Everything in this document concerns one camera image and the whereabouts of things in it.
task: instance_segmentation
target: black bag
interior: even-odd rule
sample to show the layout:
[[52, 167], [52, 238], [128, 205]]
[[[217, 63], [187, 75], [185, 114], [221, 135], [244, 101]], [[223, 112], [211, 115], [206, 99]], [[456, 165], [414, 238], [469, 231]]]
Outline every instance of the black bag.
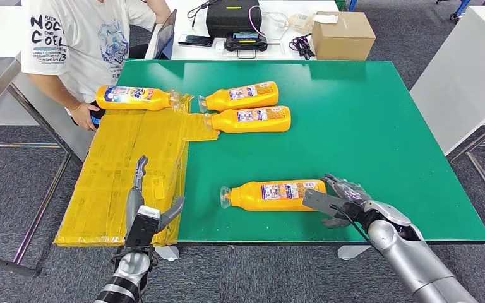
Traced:
[[[205, 24], [211, 37], [226, 38], [229, 33], [255, 32], [250, 25], [248, 11], [258, 0], [220, 0], [207, 7]], [[252, 9], [252, 22], [261, 29], [261, 9]]]

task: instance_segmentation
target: bottle nozzle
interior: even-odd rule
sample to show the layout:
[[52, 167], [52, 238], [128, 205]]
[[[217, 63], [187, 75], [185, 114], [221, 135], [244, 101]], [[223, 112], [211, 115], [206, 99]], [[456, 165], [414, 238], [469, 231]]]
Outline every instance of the bottle nozzle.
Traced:
[[203, 122], [205, 123], [205, 127], [209, 130], [213, 130], [213, 115], [211, 114], [204, 114], [203, 115]]
[[204, 96], [198, 97], [198, 107], [200, 108], [200, 112], [206, 112], [207, 111], [207, 104], [205, 102]]
[[220, 189], [220, 206], [224, 209], [231, 206], [231, 189], [222, 186]]
[[179, 92], [176, 92], [175, 90], [171, 90], [170, 95], [168, 97], [168, 105], [173, 109], [178, 109], [180, 99], [181, 99], [181, 94]]

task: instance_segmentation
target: black strap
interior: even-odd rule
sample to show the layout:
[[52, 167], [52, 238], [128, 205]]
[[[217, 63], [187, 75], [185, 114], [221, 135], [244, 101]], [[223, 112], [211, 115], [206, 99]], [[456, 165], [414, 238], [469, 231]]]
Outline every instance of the black strap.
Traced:
[[138, 287], [133, 282], [125, 278], [122, 278], [121, 276], [113, 276], [109, 280], [108, 284], [118, 285], [121, 288], [129, 290], [129, 292], [133, 294], [133, 296], [135, 297], [135, 300], [138, 302], [138, 299], [140, 298], [140, 291], [138, 290]]
[[97, 296], [97, 300], [106, 303], [136, 303], [136, 301], [128, 295], [124, 295], [121, 292], [108, 292], [106, 290], [102, 291]]

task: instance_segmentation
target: laptop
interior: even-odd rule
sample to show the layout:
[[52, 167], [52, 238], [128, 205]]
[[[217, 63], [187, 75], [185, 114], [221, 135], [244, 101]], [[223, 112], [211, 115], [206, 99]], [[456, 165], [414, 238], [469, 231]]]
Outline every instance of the laptop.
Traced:
[[172, 57], [172, 45], [174, 44], [174, 28], [176, 26], [177, 10], [170, 14], [164, 21], [159, 33], [157, 34], [157, 43], [155, 45], [154, 59], [170, 59]]

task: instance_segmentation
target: orange bottle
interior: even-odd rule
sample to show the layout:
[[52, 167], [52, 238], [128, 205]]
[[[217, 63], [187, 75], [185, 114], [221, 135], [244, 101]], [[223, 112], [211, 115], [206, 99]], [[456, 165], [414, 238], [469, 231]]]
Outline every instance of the orange bottle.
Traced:
[[291, 180], [271, 182], [248, 182], [241, 187], [220, 190], [222, 208], [237, 206], [249, 211], [313, 211], [304, 206], [307, 189], [326, 192], [321, 180]]
[[104, 85], [95, 94], [97, 105], [102, 109], [161, 110], [178, 106], [179, 97], [173, 90], [164, 92], [156, 88], [113, 85]]
[[268, 81], [229, 90], [217, 90], [207, 97], [200, 96], [198, 105], [200, 112], [207, 110], [222, 112], [227, 109], [251, 109], [276, 105], [278, 99], [279, 92], [276, 82]]
[[205, 124], [225, 133], [282, 132], [290, 128], [287, 106], [258, 109], [228, 109], [218, 114], [205, 114]]

